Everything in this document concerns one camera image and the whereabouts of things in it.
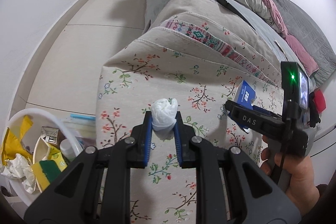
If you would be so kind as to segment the person's right hand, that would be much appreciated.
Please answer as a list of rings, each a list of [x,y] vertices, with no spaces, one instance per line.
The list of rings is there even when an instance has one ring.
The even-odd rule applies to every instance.
[[[319,190],[314,184],[312,160],[308,156],[286,155],[282,167],[291,175],[286,195],[304,216],[311,211],[320,198]]]

